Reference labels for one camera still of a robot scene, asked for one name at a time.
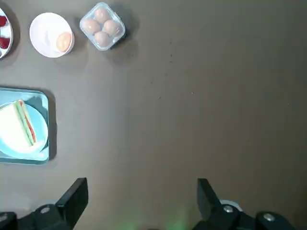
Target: tomato slice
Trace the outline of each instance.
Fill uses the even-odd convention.
[[[36,142],[36,137],[35,137],[34,130],[32,129],[31,124],[30,124],[30,122],[29,122],[27,116],[24,116],[24,117],[25,117],[25,120],[27,121],[27,125],[28,125],[28,127],[29,127],[29,129],[30,129],[30,132],[31,132],[31,134],[32,134],[33,142],[35,143],[35,142]]]

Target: sandwich slice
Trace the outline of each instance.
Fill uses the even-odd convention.
[[[36,145],[35,131],[23,100],[0,109],[0,138],[11,149],[28,152]]]

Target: clear plastic egg container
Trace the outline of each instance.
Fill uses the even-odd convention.
[[[110,49],[125,35],[125,25],[106,4],[98,3],[81,20],[80,29],[102,51]]]

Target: brown egg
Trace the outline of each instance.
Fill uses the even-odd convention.
[[[107,47],[111,43],[111,38],[107,33],[100,31],[95,34],[95,41],[101,47]]]
[[[115,22],[114,20],[107,20],[104,24],[104,31],[109,35],[116,37],[122,33],[123,28],[118,22]]]
[[[103,23],[105,23],[105,21],[111,19],[110,13],[107,11],[107,9],[102,8],[102,7],[95,10],[94,15],[95,15],[95,20],[98,21],[101,24],[103,24]]]
[[[71,45],[71,33],[64,32],[57,38],[57,48],[60,52],[66,52]]]
[[[99,23],[96,20],[90,18],[85,19],[82,22],[82,27],[84,30],[86,30],[88,33],[92,35],[101,30]]]

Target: blue tray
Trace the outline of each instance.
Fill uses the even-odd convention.
[[[47,127],[49,128],[48,98],[43,92],[0,88],[0,106],[2,104],[10,103],[19,99],[22,99],[27,105],[35,108],[43,116]],[[45,164],[49,160],[49,145],[50,143],[48,139],[43,150],[40,152],[39,157],[35,157],[33,155],[25,156],[22,154],[22,158],[17,158],[6,155],[0,151],[0,162],[38,165]]]

